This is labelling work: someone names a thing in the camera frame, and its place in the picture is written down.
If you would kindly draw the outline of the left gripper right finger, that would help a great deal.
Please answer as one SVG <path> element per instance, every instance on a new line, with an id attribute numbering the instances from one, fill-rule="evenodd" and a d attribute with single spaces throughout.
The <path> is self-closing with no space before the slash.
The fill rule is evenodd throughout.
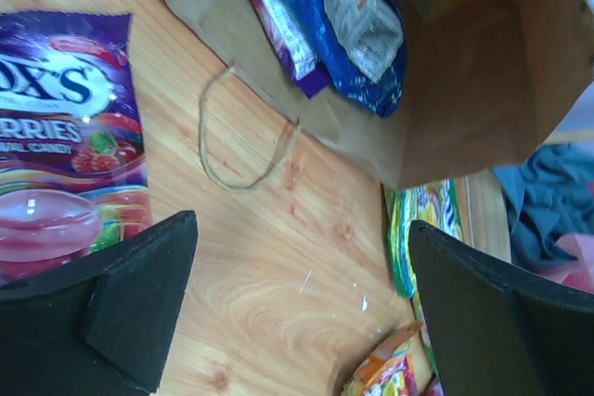
<path id="1" fill-rule="evenodd" d="M 445 394 L 592 394 L 591 294 L 431 225 L 410 255 Z"/>

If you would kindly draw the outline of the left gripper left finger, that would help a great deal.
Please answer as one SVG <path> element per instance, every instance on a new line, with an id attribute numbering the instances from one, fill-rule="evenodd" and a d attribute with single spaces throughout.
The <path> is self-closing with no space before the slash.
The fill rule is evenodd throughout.
<path id="1" fill-rule="evenodd" d="M 4 395 L 151 395 L 198 242 L 180 211 L 136 236 L 1 287 Z"/>

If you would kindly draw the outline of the orange Fox's candy packet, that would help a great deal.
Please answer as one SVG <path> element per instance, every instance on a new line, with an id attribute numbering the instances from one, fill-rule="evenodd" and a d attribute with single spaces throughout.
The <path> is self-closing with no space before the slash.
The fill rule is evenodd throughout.
<path id="1" fill-rule="evenodd" d="M 341 395 L 444 396 L 425 324 L 396 329 L 361 362 Z"/>

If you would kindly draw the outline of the pink shirt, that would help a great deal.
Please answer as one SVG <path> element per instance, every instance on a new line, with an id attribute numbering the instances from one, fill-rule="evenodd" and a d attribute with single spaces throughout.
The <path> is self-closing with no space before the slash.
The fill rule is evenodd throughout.
<path id="1" fill-rule="evenodd" d="M 575 259 L 548 272 L 548 279 L 592 294 L 593 235 L 567 234 L 557 241 L 556 246 L 574 256 Z"/>

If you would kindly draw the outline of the purple Fox's packet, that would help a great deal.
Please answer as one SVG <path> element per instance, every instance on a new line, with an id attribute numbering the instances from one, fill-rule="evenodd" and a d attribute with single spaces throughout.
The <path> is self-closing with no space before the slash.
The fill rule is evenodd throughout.
<path id="1" fill-rule="evenodd" d="M 291 82 L 307 98 L 330 86 L 331 79 L 307 42 L 296 19 L 282 0 L 250 0 L 273 47 L 279 62 Z"/>
<path id="2" fill-rule="evenodd" d="M 58 268 L 150 227 L 132 17 L 1 16 L 1 280 Z"/>

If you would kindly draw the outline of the red paper bag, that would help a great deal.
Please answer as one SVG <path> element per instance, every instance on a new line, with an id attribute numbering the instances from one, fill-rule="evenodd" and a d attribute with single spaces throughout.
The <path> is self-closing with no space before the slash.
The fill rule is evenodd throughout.
<path id="1" fill-rule="evenodd" d="M 593 81 L 593 0 L 397 0 L 407 69 L 382 119 L 307 98 L 250 0 L 164 0 L 255 94 L 380 182 L 407 188 L 525 160 Z"/>

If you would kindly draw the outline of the blue chip bag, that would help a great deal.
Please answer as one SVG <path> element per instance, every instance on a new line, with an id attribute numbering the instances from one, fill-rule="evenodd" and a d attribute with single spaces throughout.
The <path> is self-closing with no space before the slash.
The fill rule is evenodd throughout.
<path id="1" fill-rule="evenodd" d="M 403 93 L 405 26 L 397 0 L 282 0 L 335 89 L 382 119 Z"/>

